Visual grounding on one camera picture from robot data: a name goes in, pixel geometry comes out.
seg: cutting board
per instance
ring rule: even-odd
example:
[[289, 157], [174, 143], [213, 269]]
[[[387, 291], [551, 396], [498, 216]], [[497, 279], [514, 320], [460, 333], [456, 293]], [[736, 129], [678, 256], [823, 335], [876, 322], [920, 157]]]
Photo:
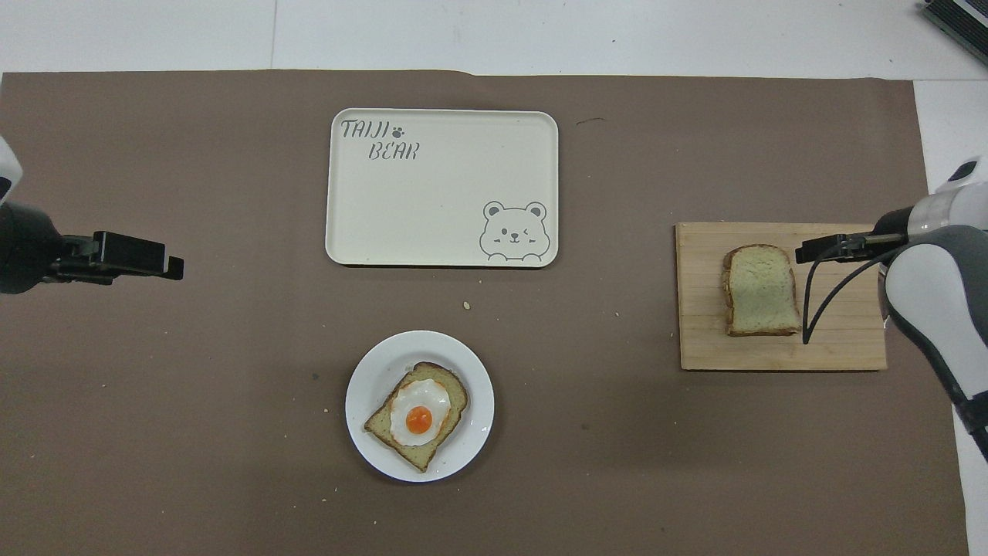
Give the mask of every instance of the cutting board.
[[[878, 305], [877, 267], [848, 284], [820, 318], [808, 345], [792, 336], [731, 337], [725, 332], [721, 287], [724, 255], [749, 243], [781, 247], [792, 259], [796, 301], [802, 315], [810, 264], [795, 264], [806, 239], [864, 232], [852, 224], [676, 224], [676, 283], [679, 293], [680, 358], [687, 370], [868, 371], [886, 369], [885, 333]], [[827, 293], [861, 263], [827, 262], [813, 276], [810, 317]]]

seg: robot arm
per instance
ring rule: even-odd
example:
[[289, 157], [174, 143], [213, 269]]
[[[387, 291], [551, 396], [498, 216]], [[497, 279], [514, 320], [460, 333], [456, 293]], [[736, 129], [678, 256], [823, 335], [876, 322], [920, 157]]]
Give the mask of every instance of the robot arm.
[[113, 232], [62, 235], [42, 211], [7, 202], [22, 175], [0, 137], [0, 293], [24, 293], [40, 282], [110, 285], [122, 275], [182, 279], [185, 262], [162, 243]]
[[[805, 241], [796, 250], [796, 262], [813, 261], [813, 268], [824, 260], [869, 261], [865, 266], [887, 263], [881, 293], [885, 308], [926, 355], [961, 422], [988, 459], [985, 166], [988, 164], [978, 158], [965, 161], [936, 193], [913, 207], [886, 214], [871, 232]], [[813, 324], [803, 331], [804, 343], [835, 294], [836, 289], [824, 301]]]
[[947, 226], [895, 255], [885, 307], [920, 347], [988, 459], [988, 233]]

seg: fried egg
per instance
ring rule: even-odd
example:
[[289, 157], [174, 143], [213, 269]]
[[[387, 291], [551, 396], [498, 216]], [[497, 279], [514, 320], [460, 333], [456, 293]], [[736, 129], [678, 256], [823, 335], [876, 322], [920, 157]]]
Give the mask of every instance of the fried egg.
[[439, 435], [450, 414], [450, 394], [433, 379], [410, 382], [391, 401], [391, 437], [403, 446], [421, 446]]

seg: black cable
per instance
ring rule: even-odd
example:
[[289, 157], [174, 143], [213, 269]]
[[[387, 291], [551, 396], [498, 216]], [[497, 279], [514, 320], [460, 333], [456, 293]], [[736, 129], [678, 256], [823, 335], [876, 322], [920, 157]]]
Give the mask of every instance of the black cable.
[[848, 241], [845, 239], [836, 245], [833, 245], [819, 255], [816, 256], [816, 260], [813, 261], [813, 265], [809, 267], [809, 273], [806, 274], [806, 291], [803, 292], [803, 345], [809, 343], [809, 334], [806, 333], [808, 328], [809, 316], [809, 290], [813, 285], [813, 274], [816, 272], [816, 267], [820, 266], [820, 263], [824, 261], [827, 257], [837, 254], [841, 249], [848, 245]]
[[[837, 294], [842, 289], [844, 289], [844, 286], [847, 286], [852, 280], [854, 280], [855, 278], [857, 278], [862, 272], [865, 272], [866, 270], [868, 270], [872, 266], [874, 266], [874, 265], [876, 265], [878, 263], [881, 263], [881, 262], [885, 262], [885, 261], [891, 260], [892, 257], [894, 257], [896, 254], [898, 254], [898, 252], [900, 250], [901, 249], [892, 249], [891, 251], [884, 252], [884, 253], [878, 255], [877, 257], [875, 257], [874, 259], [872, 259], [872, 260], [866, 262], [865, 264], [859, 266], [851, 274], [848, 274], [847, 276], [845, 276], [844, 279], [841, 280], [841, 282], [839, 284], [837, 284], [837, 286], [835, 286], [834, 289], [831, 290], [829, 294], [827, 294], [827, 297], [824, 298], [823, 303], [820, 304], [820, 308], [816, 310], [816, 315], [813, 316], [813, 322], [809, 324], [809, 327], [806, 326], [806, 310], [807, 310], [807, 306], [809, 304], [809, 286], [810, 286], [810, 284], [809, 284], [809, 278], [810, 278], [810, 276], [807, 276], [807, 278], [806, 278], [806, 298], [805, 298], [807, 305], [806, 306], [803, 306], [803, 344], [809, 343], [809, 336], [813, 333], [813, 330], [816, 328], [816, 323], [817, 323], [817, 321], [820, 320], [820, 316], [823, 315], [823, 310], [824, 309], [827, 309], [827, 306], [830, 304], [830, 301], [833, 300], [834, 297], [836, 297]], [[813, 262], [813, 266], [814, 267], [816, 266], [816, 263], [817, 262], [818, 261], [814, 261]]]

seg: white table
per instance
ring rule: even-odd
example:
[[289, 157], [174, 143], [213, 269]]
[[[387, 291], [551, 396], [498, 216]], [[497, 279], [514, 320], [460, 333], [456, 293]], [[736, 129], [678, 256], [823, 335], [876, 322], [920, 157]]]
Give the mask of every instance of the white table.
[[[0, 3], [0, 71], [438, 68], [911, 79], [933, 188], [963, 159], [988, 154], [988, 67], [925, 21], [919, 5], [8, 1]], [[988, 556], [988, 464], [956, 430], [970, 551]]]

